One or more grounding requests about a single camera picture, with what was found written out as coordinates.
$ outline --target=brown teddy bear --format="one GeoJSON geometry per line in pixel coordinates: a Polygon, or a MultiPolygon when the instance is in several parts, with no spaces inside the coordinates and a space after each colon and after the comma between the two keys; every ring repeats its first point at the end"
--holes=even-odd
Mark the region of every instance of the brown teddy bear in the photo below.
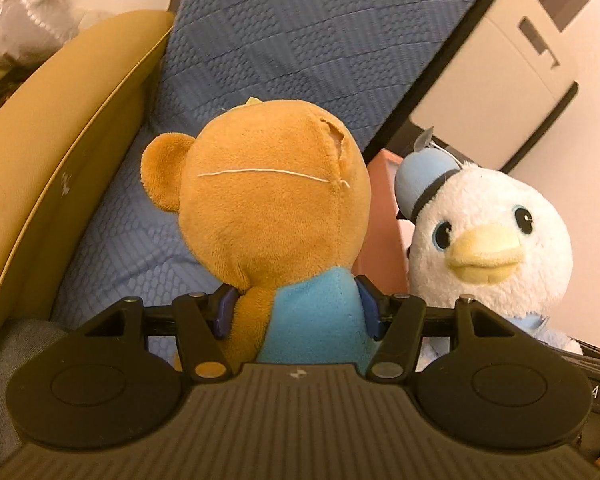
{"type": "Polygon", "coordinates": [[[350,273],[366,234],[370,182],[345,125],[308,102],[251,98],[197,138],[162,134],[145,149],[152,202],[178,213],[184,241],[241,292],[221,342],[245,362],[353,362],[366,334],[350,273]]]}

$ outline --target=stuffed toy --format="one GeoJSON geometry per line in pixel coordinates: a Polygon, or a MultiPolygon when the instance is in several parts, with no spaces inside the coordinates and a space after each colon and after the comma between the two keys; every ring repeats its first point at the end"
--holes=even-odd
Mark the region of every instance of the stuffed toy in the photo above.
{"type": "MultiPolygon", "coordinates": [[[[471,294],[536,339],[582,354],[548,326],[573,262],[567,227],[535,189],[426,147],[398,167],[395,195],[398,216],[414,224],[411,294],[442,307],[471,294]]],[[[448,338],[426,340],[417,370],[448,351],[448,338]]]]}
{"type": "Polygon", "coordinates": [[[345,125],[307,102],[251,98],[193,138],[144,150],[152,202],[178,214],[199,261],[241,297],[220,342],[243,363],[355,363],[367,336],[350,269],[366,234],[370,181],[345,125]]]}

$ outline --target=bear ear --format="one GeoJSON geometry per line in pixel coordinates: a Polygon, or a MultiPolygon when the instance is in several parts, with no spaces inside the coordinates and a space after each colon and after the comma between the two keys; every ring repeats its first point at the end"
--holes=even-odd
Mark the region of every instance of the bear ear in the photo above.
{"type": "Polygon", "coordinates": [[[142,154],[140,179],[156,207],[177,213],[182,170],[195,139],[185,134],[161,134],[142,154]]]}

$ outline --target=plastic bag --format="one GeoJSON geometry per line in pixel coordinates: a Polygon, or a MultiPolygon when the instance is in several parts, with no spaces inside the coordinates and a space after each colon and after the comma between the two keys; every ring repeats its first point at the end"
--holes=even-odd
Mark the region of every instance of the plastic bag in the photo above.
{"type": "Polygon", "coordinates": [[[0,69],[39,65],[77,34],[67,0],[0,0],[0,69]]]}

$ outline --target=tan armrest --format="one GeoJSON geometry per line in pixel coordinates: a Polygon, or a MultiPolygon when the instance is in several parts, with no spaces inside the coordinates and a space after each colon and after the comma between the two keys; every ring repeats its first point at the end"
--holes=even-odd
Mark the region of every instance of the tan armrest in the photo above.
{"type": "Polygon", "coordinates": [[[1,108],[0,326],[14,312],[48,316],[142,121],[145,82],[172,26],[173,15],[156,10],[109,18],[62,48],[1,108]]]}

